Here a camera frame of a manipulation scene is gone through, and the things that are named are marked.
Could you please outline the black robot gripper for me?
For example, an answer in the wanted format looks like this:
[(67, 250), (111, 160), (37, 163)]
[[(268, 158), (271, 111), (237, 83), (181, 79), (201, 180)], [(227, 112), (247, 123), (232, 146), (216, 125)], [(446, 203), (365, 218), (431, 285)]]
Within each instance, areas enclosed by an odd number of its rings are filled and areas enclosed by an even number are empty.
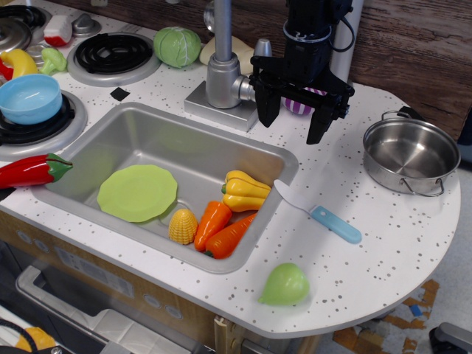
[[(250, 83), (255, 90), (259, 121), (268, 128), (280, 113), (282, 97), (315, 109), (308, 130), (307, 144), (320, 143), (331, 122), (349, 110), (354, 89), (330, 70), (333, 46), (330, 36), (286, 39), (281, 58), (255, 55), (251, 59)], [(305, 87), (326, 91), (319, 96)]]

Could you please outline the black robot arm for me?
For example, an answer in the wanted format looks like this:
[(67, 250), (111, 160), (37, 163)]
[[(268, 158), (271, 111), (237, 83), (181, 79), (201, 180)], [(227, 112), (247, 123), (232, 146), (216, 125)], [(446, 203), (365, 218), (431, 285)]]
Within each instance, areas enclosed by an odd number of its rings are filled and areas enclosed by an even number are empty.
[(282, 98), (313, 108), (307, 143), (314, 145), (332, 121), (346, 116), (349, 98), (355, 93), (330, 70), (330, 58), (336, 51), (333, 28), (347, 20), (353, 7), (351, 1), (288, 1), (287, 5), (284, 55), (253, 56), (249, 82), (259, 120), (266, 127), (278, 117)]

